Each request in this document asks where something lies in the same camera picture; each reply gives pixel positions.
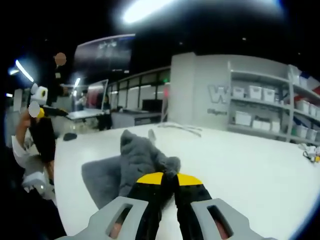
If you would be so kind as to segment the person's left hand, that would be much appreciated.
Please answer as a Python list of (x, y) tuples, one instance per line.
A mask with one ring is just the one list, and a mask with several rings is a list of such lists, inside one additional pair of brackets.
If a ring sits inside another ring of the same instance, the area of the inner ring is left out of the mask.
[(25, 143), (25, 135), (27, 132), (27, 129), (31, 125), (31, 116), (29, 114), (28, 110), (25, 110), (21, 115), (20, 115), (20, 120), (19, 123), (16, 127), (16, 132), (15, 132), (15, 137), (18, 143), (23, 147)]

